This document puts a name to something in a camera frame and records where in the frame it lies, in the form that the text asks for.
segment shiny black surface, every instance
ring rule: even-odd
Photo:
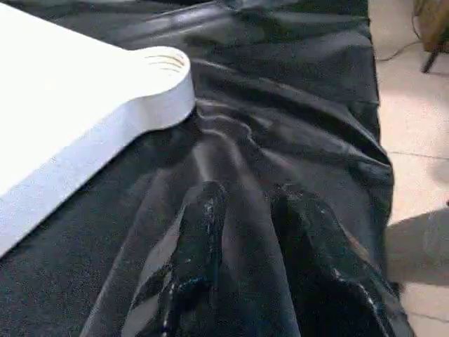
[[[227,194],[216,312],[193,305],[176,336],[413,336],[384,280],[394,180],[366,1],[251,2],[22,7],[123,48],[182,49],[197,104],[2,259],[0,334],[118,336],[187,192],[214,180]]]

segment black cover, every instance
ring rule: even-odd
[[[197,105],[1,260],[2,336],[414,336],[383,277],[366,1],[16,6],[182,49]]]

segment wire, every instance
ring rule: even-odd
[[[417,30],[416,30],[416,26],[415,26],[415,15],[412,14],[412,29],[413,32],[415,33],[416,37],[421,40],[421,36],[418,34]]]
[[[405,46],[400,47],[400,49],[398,49],[395,53],[391,54],[387,58],[376,58],[376,62],[386,62],[386,61],[393,60],[396,56],[400,56],[400,54],[402,54],[404,51],[406,51],[406,49],[408,47],[413,46],[414,44],[419,44],[419,43],[421,43],[421,40],[410,42],[409,44],[406,44]]]
[[[420,8],[416,8],[413,12],[412,12],[412,29],[413,32],[415,33],[416,37],[418,38],[417,41],[414,42],[410,42],[409,44],[406,44],[405,46],[400,47],[400,49],[398,49],[395,53],[391,54],[390,56],[388,56],[387,58],[376,58],[376,62],[388,62],[390,60],[393,60],[395,57],[400,56],[400,54],[402,54],[404,51],[406,51],[406,49],[410,46],[413,46],[415,44],[418,44],[421,42],[422,38],[421,36],[418,34],[418,31],[416,29],[415,26],[415,17],[419,16],[422,12],[422,9],[424,8],[424,5],[426,4],[427,0],[424,0],[421,3]]]

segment glossy black material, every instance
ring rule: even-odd
[[[0,334],[413,336],[384,278],[393,173],[366,1],[180,2],[22,7],[182,49],[197,104],[0,261]]]

